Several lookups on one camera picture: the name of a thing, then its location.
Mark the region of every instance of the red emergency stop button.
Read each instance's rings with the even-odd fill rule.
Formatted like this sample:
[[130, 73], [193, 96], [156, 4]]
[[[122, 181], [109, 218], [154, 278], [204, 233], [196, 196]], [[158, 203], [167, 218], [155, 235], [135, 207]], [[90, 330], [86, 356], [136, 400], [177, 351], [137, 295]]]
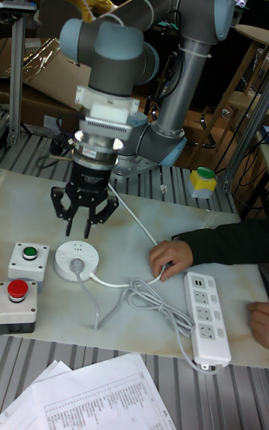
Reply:
[[21, 302], [26, 296], [28, 285], [22, 279], [15, 279], [7, 286], [7, 291], [12, 302]]

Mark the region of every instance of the green button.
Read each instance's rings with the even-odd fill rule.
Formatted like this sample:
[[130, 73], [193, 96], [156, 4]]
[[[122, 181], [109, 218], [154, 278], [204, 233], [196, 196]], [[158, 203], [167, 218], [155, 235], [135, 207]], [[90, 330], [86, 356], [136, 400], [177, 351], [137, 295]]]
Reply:
[[25, 248], [24, 249], [24, 253], [26, 256], [32, 258], [33, 256], [35, 256], [37, 254], [37, 250], [35, 248]]
[[200, 166], [197, 172], [204, 179], [212, 179], [215, 177], [213, 169], [205, 168], [204, 166]]

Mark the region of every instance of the yellow green button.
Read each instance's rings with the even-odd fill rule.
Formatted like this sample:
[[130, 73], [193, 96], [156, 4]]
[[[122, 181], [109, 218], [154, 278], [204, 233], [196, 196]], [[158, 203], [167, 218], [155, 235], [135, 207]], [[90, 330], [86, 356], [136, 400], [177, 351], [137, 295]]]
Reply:
[[24, 259], [27, 259], [28, 261], [32, 261], [37, 257], [37, 249], [33, 246], [28, 246], [27, 248], [23, 249], [22, 256]]
[[206, 168], [205, 166], [197, 168], [197, 172], [204, 179], [212, 179], [215, 177], [213, 169]]

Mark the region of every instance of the paper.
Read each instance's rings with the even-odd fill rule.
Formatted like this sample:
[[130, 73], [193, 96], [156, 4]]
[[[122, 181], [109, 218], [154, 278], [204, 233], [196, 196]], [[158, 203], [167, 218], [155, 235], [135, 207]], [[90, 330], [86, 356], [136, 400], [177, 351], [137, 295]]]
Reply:
[[141, 417], [131, 417], [130, 410], [124, 414], [118, 415], [110, 422], [105, 423], [99, 430], [149, 430], [150, 426], [144, 422]]
[[[54, 361], [34, 380], [33, 384], [66, 372], [71, 372], [66, 364]], [[36, 420], [37, 412], [30, 386], [0, 415], [0, 429], [38, 430]]]
[[176, 430], [139, 354], [74, 370], [31, 388], [44, 430], [97, 430], [123, 414], [128, 417], [125, 429], [140, 419], [149, 430]]

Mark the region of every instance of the robotic arm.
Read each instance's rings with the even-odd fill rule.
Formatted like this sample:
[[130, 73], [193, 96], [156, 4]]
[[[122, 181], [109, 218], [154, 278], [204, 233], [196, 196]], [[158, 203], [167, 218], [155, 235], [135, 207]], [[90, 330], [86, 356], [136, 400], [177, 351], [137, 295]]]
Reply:
[[[87, 24], [71, 19], [62, 29], [61, 51], [92, 68], [89, 87], [78, 87], [75, 101], [84, 107], [72, 151], [66, 188], [52, 188], [58, 217], [72, 219], [78, 207], [89, 208], [84, 237], [92, 224], [105, 222], [118, 206], [107, 186], [118, 154], [123, 161], [140, 155], [172, 166], [184, 148], [182, 124], [212, 45], [225, 40], [235, 0], [129, 0], [112, 13]], [[158, 120], [132, 126], [139, 102], [132, 88], [158, 71], [158, 54], [143, 42], [142, 31], [167, 18], [182, 40]], [[70, 199], [65, 209], [64, 194]]]

